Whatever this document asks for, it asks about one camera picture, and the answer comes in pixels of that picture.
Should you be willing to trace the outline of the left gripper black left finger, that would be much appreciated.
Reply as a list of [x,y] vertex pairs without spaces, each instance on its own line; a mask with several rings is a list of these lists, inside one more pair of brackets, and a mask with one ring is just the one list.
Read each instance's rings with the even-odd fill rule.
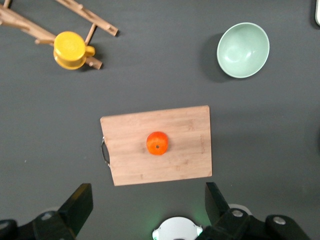
[[93,210],[90,183],[81,184],[56,211],[46,211],[32,222],[37,240],[75,240]]

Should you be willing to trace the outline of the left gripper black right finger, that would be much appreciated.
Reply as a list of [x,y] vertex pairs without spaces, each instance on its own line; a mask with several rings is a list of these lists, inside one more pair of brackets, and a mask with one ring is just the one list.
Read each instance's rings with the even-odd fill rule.
[[197,237],[198,240],[241,240],[245,235],[250,216],[244,210],[231,208],[214,182],[205,188],[205,210],[211,225]]

